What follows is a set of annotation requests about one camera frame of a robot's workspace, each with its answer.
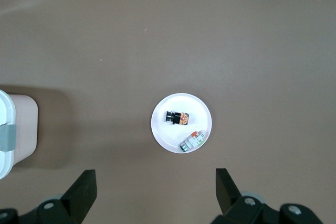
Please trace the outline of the pink round plate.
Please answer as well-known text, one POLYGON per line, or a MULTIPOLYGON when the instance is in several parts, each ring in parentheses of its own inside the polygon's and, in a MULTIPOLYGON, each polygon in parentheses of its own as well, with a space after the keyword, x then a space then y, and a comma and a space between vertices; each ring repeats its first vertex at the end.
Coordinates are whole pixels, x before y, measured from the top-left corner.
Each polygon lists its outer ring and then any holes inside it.
POLYGON ((206 104, 198 97, 187 93, 176 93, 161 100, 151 117, 151 130, 155 140, 166 150, 187 154, 199 149, 209 138, 212 130, 212 116, 206 104), (172 124, 165 121, 167 111, 184 112, 190 115, 188 125, 172 124), (180 144, 195 131, 206 131, 205 142, 188 152, 180 144))

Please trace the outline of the white lidded storage box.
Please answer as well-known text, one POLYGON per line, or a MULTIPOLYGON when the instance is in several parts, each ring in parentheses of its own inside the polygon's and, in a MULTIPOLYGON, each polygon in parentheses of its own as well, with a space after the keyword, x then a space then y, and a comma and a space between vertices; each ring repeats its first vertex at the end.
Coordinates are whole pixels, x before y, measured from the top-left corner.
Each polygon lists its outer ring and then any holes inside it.
POLYGON ((0 90, 0 180, 37 146, 38 105, 21 94, 0 90))

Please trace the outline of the orange black push-button switch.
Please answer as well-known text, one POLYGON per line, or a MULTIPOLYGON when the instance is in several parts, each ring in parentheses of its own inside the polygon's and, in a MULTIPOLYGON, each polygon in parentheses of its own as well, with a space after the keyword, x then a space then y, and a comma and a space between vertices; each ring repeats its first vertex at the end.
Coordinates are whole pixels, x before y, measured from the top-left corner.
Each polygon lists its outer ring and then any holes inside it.
POLYGON ((167 111, 165 121, 172 124, 188 125, 190 115, 184 112, 167 111))

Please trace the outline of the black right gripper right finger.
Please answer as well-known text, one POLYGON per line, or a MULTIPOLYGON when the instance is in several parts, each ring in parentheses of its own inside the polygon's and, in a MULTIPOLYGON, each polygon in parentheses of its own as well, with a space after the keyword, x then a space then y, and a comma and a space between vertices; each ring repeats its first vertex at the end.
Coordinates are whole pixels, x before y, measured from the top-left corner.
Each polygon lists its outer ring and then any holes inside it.
POLYGON ((212 224, 279 224, 279 212, 253 193, 242 193, 228 170, 216 169, 216 198, 222 214, 212 224))

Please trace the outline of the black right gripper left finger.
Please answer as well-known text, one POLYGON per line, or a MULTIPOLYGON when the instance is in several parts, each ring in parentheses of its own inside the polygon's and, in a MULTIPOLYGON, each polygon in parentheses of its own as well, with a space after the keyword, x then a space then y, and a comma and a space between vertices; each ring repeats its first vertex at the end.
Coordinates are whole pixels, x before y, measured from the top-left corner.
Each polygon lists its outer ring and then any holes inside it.
POLYGON ((96 171, 85 170, 59 199, 36 209, 38 224, 81 224, 97 198, 96 171))

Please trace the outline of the white green push-button switch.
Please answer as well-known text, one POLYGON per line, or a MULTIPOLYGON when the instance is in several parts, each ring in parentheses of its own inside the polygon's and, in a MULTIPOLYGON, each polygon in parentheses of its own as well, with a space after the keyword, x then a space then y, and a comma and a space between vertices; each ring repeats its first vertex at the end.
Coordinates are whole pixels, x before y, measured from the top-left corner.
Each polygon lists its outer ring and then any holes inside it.
POLYGON ((190 150, 198 148, 205 142, 206 135, 207 132, 203 130, 193 132, 180 144, 180 149, 183 152, 188 152, 190 150))

